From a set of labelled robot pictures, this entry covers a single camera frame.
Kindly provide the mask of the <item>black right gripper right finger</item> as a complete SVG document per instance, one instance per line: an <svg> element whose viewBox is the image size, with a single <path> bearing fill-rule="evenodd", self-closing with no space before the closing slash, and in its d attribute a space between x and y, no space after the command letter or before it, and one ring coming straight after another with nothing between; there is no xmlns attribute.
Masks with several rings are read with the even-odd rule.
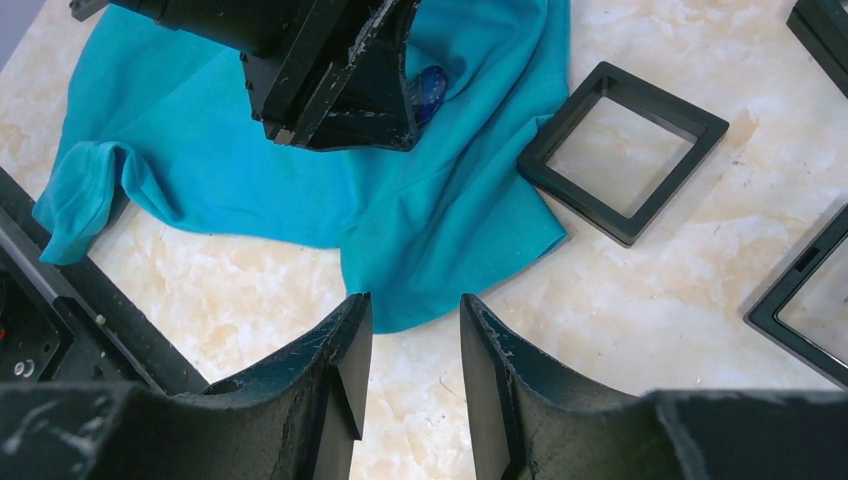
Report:
<svg viewBox="0 0 848 480"><path fill-rule="evenodd" d="M835 391L655 390L632 396L565 366L477 296L459 307L480 479L843 479Z"/></svg>

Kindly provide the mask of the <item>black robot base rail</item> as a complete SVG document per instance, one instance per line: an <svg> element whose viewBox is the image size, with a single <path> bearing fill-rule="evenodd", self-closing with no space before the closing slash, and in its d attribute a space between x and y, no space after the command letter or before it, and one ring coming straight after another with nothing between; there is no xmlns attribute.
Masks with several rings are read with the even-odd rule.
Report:
<svg viewBox="0 0 848 480"><path fill-rule="evenodd" d="M41 259L49 235L34 202L1 174L1 379L130 381L160 394L208 381L90 258Z"/></svg>

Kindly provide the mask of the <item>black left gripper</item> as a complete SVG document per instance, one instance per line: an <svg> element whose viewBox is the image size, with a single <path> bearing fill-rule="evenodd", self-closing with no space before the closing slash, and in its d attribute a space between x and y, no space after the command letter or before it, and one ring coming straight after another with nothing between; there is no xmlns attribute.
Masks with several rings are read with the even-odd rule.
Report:
<svg viewBox="0 0 848 480"><path fill-rule="evenodd" d="M70 79L69 139L407 152L420 139L406 75L419 5L73 1L75 19L99 21Z"/></svg>

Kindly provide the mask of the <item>teal garment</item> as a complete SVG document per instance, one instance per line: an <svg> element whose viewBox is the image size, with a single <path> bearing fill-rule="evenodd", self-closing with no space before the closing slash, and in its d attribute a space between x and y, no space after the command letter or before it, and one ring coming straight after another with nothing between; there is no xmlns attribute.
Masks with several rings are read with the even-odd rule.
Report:
<svg viewBox="0 0 848 480"><path fill-rule="evenodd" d="M233 49L109 7L33 209L42 258L82 259L122 189L188 232L338 249L378 333L443 316L566 239L516 160L567 98L570 23L567 1L424 2L407 65L442 67L448 88L420 142L315 153L263 137Z"/></svg>

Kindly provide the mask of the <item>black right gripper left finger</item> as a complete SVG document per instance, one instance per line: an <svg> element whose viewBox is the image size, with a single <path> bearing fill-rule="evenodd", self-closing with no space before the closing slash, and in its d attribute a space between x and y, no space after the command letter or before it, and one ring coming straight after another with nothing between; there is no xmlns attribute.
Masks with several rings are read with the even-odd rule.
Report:
<svg viewBox="0 0 848 480"><path fill-rule="evenodd" d="M1 390L5 479L345 479L364 433L367 293L199 393L136 382Z"/></svg>

